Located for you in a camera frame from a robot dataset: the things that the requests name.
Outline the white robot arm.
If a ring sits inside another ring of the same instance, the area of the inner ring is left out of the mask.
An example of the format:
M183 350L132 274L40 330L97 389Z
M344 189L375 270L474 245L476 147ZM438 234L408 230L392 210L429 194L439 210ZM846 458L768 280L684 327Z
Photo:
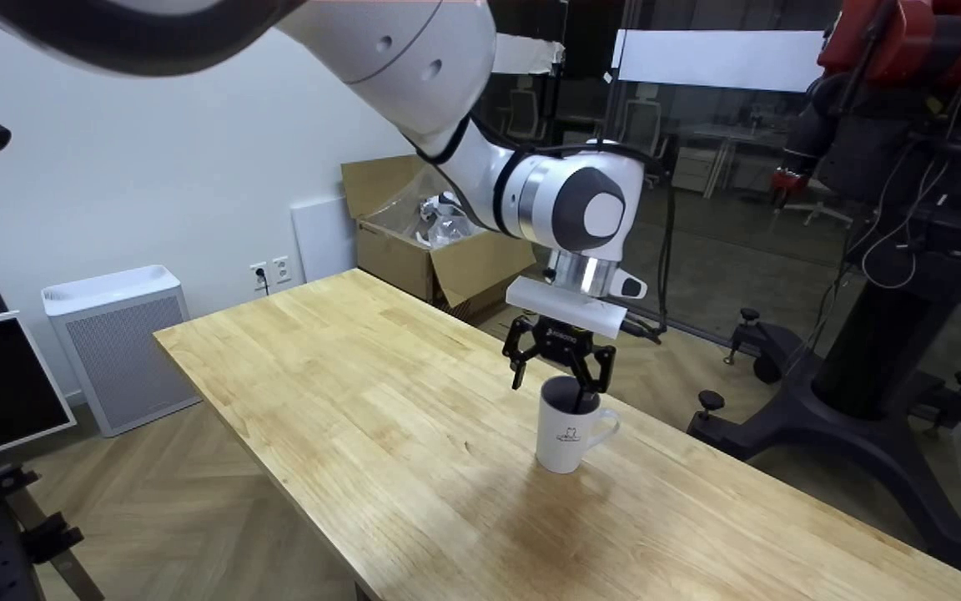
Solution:
M578 412L600 401L611 340L647 283L621 267L645 156L589 139L529 149L494 139L474 107L498 66L488 0L0 0L0 29L72 62L179 76L222 62L282 26L434 168L463 214L550 253L517 278L503 336L510 367L542 358Z

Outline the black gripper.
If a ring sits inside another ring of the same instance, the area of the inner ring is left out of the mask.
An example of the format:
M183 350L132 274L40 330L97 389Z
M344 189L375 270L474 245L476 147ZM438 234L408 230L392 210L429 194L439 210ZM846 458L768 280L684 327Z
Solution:
M510 362L510 389L523 384L526 362L542 358L573 371L581 393L573 412L589 412L611 384L615 350L598 343L589 330L520 313L510 319L500 354Z

